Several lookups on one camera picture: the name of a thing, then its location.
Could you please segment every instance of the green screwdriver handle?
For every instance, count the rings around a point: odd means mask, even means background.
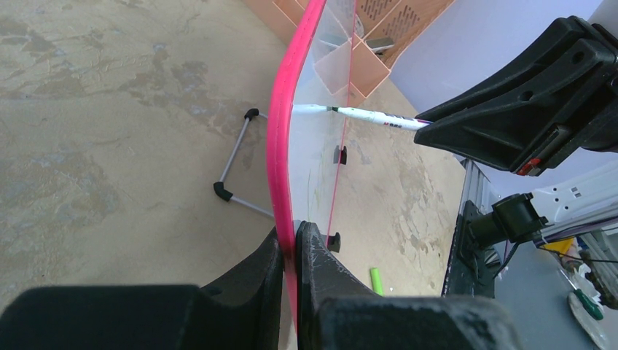
[[[588,312],[590,316],[593,317],[593,319],[596,319],[597,321],[603,319],[603,313],[601,312],[597,304],[595,304],[586,294],[584,294],[581,289],[575,289],[574,293],[577,296],[577,299],[582,302],[584,309]]]

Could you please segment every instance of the gray metal rod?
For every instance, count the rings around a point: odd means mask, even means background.
[[[219,179],[220,182],[225,181],[225,177],[227,176],[227,172],[230,171],[230,167],[232,166],[232,162],[234,161],[234,157],[236,157],[236,152],[238,152],[238,148],[240,146],[240,143],[243,140],[243,137],[245,137],[245,131],[247,130],[247,125],[249,125],[250,119],[246,118],[245,119],[245,123],[243,124],[243,128],[242,130],[240,130],[240,135],[238,136],[238,140],[236,140],[236,144],[234,145],[234,150],[232,151],[232,154],[230,155],[230,159],[227,160],[227,164],[225,165],[225,169],[223,169],[223,174],[221,174],[221,178]]]
[[[264,214],[264,215],[268,215],[269,217],[275,217],[275,215],[273,215],[273,213],[271,211],[268,211],[266,209],[262,209],[254,204],[249,203],[248,201],[245,201],[243,199],[240,199],[238,197],[236,197],[235,195],[233,195],[230,200],[235,201],[236,203],[242,204],[246,207],[249,207],[255,211],[259,211],[260,213]]]

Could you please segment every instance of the yellow object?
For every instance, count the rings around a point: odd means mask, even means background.
[[[565,239],[564,241],[558,241],[558,242],[554,242],[550,244],[545,244],[543,248],[548,249],[548,250],[555,250],[556,252],[559,252],[561,254],[566,254],[566,252],[568,251],[568,248],[571,247],[571,245],[573,244],[574,239],[575,238],[573,237],[573,238]]]

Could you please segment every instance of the white marker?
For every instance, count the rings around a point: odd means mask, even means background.
[[[350,118],[364,120],[374,124],[386,125],[392,128],[400,128],[403,130],[416,131],[430,125],[431,122],[416,118],[407,118],[401,115],[389,114],[376,111],[367,111],[352,107],[329,107],[320,106],[318,104],[296,104],[294,105],[295,113],[320,113],[333,111],[344,114]]]

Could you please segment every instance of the screwdriver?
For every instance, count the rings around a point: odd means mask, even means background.
[[[568,281],[568,283],[571,285],[571,287],[573,287],[573,289],[575,289],[574,294],[575,294],[575,296],[577,296],[577,299],[579,299],[579,301],[584,306],[584,310],[586,310],[588,312],[588,314],[593,317],[593,319],[596,319],[597,321],[602,320],[603,319],[603,313],[601,312],[601,310],[599,309],[597,304],[595,304],[595,302],[593,302],[586,294],[584,294],[583,290],[575,287],[575,284],[573,284],[573,282],[571,282],[571,280],[566,275],[566,273],[564,273],[564,271],[560,270],[560,272],[562,273],[564,278]]]

